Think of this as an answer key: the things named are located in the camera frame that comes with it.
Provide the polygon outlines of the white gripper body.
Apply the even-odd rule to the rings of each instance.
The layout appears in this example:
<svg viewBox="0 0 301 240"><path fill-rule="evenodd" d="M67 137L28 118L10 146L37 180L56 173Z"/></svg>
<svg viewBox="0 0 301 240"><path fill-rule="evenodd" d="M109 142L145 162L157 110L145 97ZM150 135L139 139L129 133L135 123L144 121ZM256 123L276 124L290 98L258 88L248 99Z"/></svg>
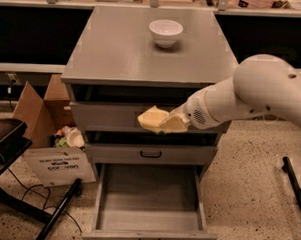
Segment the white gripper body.
<svg viewBox="0 0 301 240"><path fill-rule="evenodd" d="M205 88L197 91L187 99L183 107L191 125L198 129L210 129L219 125L219 122L209 113L205 101L206 93Z"/></svg>

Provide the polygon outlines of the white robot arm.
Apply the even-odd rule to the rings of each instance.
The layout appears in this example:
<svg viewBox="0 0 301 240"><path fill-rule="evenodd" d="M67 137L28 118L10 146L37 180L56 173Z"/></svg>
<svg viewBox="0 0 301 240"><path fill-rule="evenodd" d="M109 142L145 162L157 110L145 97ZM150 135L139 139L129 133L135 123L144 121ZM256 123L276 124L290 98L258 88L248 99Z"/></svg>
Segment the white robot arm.
<svg viewBox="0 0 301 240"><path fill-rule="evenodd" d="M170 112L165 133L214 128L227 121L273 114L301 128L301 74L272 55L243 60L234 75L207 86Z"/></svg>

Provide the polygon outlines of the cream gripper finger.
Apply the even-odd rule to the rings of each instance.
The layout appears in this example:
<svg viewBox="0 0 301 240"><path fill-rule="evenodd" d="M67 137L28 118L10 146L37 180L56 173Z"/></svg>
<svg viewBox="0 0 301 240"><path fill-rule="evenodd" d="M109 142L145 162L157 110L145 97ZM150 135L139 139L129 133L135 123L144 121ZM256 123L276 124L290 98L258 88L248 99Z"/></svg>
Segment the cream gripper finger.
<svg viewBox="0 0 301 240"><path fill-rule="evenodd" d="M182 114L182 113L184 113L184 112L185 112L185 107L184 107L184 105L180 105L180 106L174 108L174 109L170 112L170 114L171 114L171 115L175 115L175 114Z"/></svg>
<svg viewBox="0 0 301 240"><path fill-rule="evenodd" d="M190 120L183 113L178 113L164 118L159 123L159 126L164 133L187 132L189 121Z"/></svg>

